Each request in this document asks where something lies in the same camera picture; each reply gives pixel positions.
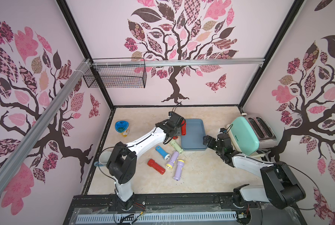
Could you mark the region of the red flashlight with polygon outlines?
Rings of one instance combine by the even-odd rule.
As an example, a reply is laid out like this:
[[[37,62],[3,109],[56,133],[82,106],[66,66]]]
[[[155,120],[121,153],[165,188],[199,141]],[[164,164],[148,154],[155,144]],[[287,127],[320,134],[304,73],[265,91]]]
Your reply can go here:
[[[147,162],[147,165],[153,168],[155,171],[157,171],[161,175],[163,175],[166,172],[166,170],[163,167],[161,167],[159,164],[157,164],[153,159],[150,159]]]
[[[186,120],[183,120],[181,123],[181,136],[186,135]]]

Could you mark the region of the blue-grey storage tray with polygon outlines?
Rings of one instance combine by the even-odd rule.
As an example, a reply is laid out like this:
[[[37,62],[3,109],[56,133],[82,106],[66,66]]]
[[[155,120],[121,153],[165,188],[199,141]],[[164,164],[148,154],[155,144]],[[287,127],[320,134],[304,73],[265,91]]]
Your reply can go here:
[[[186,152],[205,151],[203,144],[206,135],[204,123],[201,119],[186,119],[186,135],[181,138],[181,147]]]

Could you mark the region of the blue flashlight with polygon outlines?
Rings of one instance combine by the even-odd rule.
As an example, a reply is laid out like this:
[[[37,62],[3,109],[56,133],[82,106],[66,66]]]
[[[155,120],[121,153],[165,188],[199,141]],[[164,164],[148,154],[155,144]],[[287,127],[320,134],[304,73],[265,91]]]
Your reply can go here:
[[[163,150],[159,145],[155,147],[155,150],[163,157],[165,161],[168,161],[171,158],[171,155]]]

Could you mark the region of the purple flashlight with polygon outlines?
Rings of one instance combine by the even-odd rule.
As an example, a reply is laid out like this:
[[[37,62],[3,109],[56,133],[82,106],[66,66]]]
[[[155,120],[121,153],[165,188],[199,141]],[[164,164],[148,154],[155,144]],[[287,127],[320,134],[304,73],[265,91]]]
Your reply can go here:
[[[181,174],[182,174],[184,165],[185,165],[185,162],[182,159],[179,159],[177,161],[176,172],[175,172],[175,175],[173,177],[173,179],[175,181],[179,181],[181,179]]]
[[[172,156],[170,157],[169,161],[168,161],[167,164],[166,164],[166,168],[167,168],[167,169],[169,169],[169,170],[173,169],[173,167],[174,167],[174,165],[175,165],[175,162],[176,162],[176,160],[177,160],[178,157],[179,157],[179,154],[180,154],[180,153],[177,152],[177,151],[174,151],[174,152],[173,152]]]

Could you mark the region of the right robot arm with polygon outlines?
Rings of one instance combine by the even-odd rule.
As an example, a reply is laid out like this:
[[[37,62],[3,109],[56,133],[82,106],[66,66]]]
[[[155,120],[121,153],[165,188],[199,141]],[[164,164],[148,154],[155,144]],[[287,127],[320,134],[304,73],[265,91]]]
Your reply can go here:
[[[305,190],[286,163],[259,161],[246,156],[233,149],[226,133],[220,133],[217,138],[204,136],[203,144],[214,150],[227,165],[262,179],[260,186],[244,184],[233,189],[232,201],[236,207],[242,207],[246,202],[263,202],[282,210],[305,199]]]

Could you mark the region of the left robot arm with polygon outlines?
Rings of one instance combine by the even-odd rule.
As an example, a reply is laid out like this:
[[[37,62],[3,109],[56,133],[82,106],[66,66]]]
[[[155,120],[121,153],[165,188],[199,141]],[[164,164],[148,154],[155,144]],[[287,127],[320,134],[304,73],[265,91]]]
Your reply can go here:
[[[142,137],[124,144],[118,142],[115,146],[104,149],[96,166],[108,169],[108,178],[114,180],[117,205],[124,211],[132,208],[134,192],[132,178],[136,171],[137,160],[148,150],[158,144],[168,144],[173,137],[182,134],[181,128],[186,124],[185,118],[175,112],[169,113],[169,118],[158,122],[155,127]]]

